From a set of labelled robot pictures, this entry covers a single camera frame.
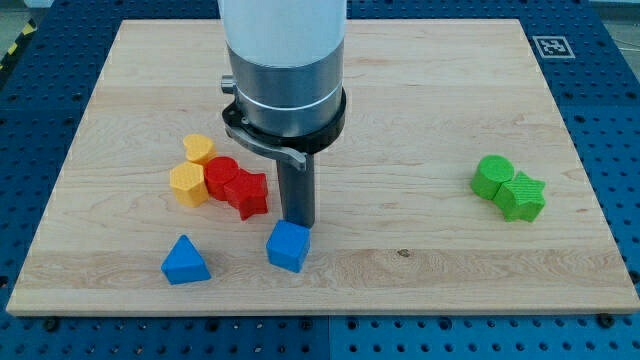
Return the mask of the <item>black flange mount ring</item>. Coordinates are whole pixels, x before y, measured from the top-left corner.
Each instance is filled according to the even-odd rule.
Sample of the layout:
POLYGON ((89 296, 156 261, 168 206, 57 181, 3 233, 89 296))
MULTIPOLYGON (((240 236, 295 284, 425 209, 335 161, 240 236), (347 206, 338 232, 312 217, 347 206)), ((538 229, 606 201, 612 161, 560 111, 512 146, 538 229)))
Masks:
POLYGON ((222 111, 227 136, 247 150, 272 160, 284 162, 298 171, 307 169, 307 155, 323 151, 341 134, 345 124, 346 91, 342 88, 335 116, 323 128, 301 136, 271 135, 250 125, 240 108, 231 103, 222 111))

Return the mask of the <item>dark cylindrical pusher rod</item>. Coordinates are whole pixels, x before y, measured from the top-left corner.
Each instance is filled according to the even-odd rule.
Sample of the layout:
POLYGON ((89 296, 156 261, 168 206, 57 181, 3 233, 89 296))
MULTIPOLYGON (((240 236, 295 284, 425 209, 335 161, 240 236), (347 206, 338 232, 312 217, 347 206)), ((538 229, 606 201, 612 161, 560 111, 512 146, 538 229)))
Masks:
POLYGON ((307 155, 306 160, 304 171, 281 161, 276 162, 276 168, 283 219, 312 228, 315 223, 314 156, 307 155))

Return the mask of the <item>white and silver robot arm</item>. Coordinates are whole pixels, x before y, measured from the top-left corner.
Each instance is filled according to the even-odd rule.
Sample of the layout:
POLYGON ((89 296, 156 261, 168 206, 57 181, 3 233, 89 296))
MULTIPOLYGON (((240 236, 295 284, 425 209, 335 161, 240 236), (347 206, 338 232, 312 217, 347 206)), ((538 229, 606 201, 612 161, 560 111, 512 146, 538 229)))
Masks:
POLYGON ((220 0, 234 97, 222 113, 227 135, 275 161, 283 217, 315 223, 316 153, 340 136, 345 0, 220 0))

